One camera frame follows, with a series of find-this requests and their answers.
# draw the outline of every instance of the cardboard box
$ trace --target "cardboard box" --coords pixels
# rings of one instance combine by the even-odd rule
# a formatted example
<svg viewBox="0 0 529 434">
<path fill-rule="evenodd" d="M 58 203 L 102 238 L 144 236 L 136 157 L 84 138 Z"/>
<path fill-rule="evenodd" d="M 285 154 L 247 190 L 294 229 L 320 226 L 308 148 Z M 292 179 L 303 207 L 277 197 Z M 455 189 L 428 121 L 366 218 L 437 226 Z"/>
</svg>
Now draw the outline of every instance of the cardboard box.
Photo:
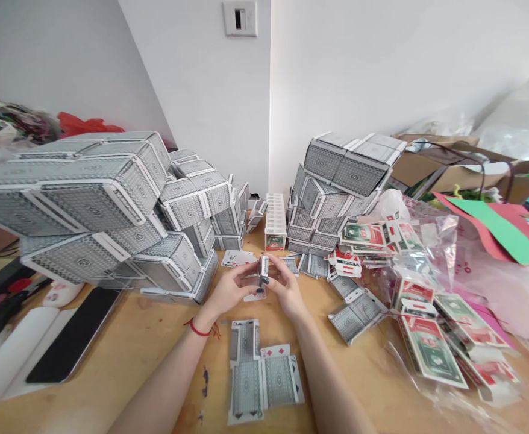
<svg viewBox="0 0 529 434">
<path fill-rule="evenodd" d="M 513 165 L 513 175 L 528 174 L 529 161 L 519 161 L 514 158 L 494 153 L 486 149 L 477 147 L 477 140 L 470 137 L 440 137 L 420 134 L 405 134 L 400 136 L 401 140 L 410 142 L 411 140 L 424 137 L 434 143 L 439 143 L 447 148 L 456 151 L 476 152 L 485 155 L 489 159 L 503 160 Z M 453 141 L 453 139 L 469 142 L 471 144 Z M 475 164 L 464 161 L 464 164 Z M 419 153 L 404 152 L 393 168 L 392 178 L 406 186 L 413 186 L 425 177 L 433 174 L 444 165 Z M 455 185 L 459 185 L 460 190 L 475 189 L 481 186 L 482 174 L 474 172 L 464 167 L 448 166 L 443 175 L 433 184 L 430 191 L 447 193 L 453 192 Z M 510 174 L 486 175 L 484 188 L 497 187 L 500 194 L 505 197 Z M 529 178 L 514 177 L 512 192 L 509 202 L 523 204 L 529 198 Z"/>
</svg>

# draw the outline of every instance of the light switch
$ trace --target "light switch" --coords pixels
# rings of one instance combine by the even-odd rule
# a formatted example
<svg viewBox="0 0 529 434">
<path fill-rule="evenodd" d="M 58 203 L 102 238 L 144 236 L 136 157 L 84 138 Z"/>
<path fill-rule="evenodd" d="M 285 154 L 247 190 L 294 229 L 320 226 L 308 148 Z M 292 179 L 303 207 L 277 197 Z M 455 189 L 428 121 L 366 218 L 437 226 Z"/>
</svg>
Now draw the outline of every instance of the light switch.
<svg viewBox="0 0 529 434">
<path fill-rule="evenodd" d="M 228 36 L 257 35 L 257 2 L 256 1 L 225 1 L 224 27 Z"/>
</svg>

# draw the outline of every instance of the red string bracelet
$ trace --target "red string bracelet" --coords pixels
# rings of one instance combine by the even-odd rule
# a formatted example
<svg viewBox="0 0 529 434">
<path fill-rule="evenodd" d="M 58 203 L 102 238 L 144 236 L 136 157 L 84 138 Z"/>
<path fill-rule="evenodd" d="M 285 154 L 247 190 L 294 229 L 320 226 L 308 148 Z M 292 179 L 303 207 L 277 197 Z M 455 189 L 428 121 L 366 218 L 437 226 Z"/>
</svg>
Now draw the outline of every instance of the red string bracelet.
<svg viewBox="0 0 529 434">
<path fill-rule="evenodd" d="M 206 336 L 210 336 L 210 332 L 212 332 L 212 327 L 210 327 L 210 332 L 208 332 L 208 333 L 202 333 L 202 332 L 199 332 L 199 331 L 196 329 L 196 327 L 194 327 L 194 323 L 192 322 L 193 319 L 194 319 L 194 317 L 192 317 L 192 318 L 190 319 L 189 322 L 185 322 L 185 323 L 183 324 L 183 326 L 186 326 L 187 324 L 190 324 L 190 328 L 191 328 L 192 331 L 195 332 L 197 335 L 202 336 L 202 337 L 204 337 L 204 338 L 205 338 Z"/>
</svg>

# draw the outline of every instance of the white wall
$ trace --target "white wall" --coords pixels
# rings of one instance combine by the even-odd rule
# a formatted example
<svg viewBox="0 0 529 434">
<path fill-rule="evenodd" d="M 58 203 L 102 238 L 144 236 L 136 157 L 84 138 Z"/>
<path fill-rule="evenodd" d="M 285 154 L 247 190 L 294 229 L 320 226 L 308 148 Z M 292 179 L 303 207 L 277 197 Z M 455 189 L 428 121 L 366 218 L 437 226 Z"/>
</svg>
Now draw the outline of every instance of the white wall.
<svg viewBox="0 0 529 434">
<path fill-rule="evenodd" d="M 179 148 L 267 192 L 271 0 L 226 37 L 220 0 L 119 0 Z"/>
<path fill-rule="evenodd" d="M 117 0 L 0 0 L 0 98 L 174 141 Z"/>
<path fill-rule="evenodd" d="M 288 193 L 311 137 L 394 133 L 476 112 L 529 76 L 529 0 L 275 0 L 269 190 Z"/>
</svg>

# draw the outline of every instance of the hand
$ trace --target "hand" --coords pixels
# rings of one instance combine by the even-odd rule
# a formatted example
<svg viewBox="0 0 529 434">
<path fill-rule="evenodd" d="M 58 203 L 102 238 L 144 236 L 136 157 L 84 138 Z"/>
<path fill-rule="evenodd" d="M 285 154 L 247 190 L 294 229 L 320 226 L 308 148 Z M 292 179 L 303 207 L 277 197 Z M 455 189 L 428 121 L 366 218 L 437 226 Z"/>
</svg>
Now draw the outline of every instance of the hand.
<svg viewBox="0 0 529 434">
<path fill-rule="evenodd" d="M 258 278 L 246 278 L 250 274 L 255 274 L 257 268 L 258 262 L 253 262 L 223 273 L 214 291 L 196 317 L 208 318 L 208 322 L 212 319 L 210 322 L 212 325 L 220 315 L 236 306 L 245 296 L 257 292 Z"/>
<path fill-rule="evenodd" d="M 295 322 L 296 320 L 305 318 L 308 315 L 308 310 L 302 300 L 301 290 L 295 275 L 289 270 L 289 267 L 287 267 L 284 261 L 273 255 L 267 254 L 267 256 L 269 257 L 269 261 L 277 269 L 278 280 L 269 276 L 270 282 L 266 287 L 277 295 L 285 315 L 291 321 Z"/>
</svg>

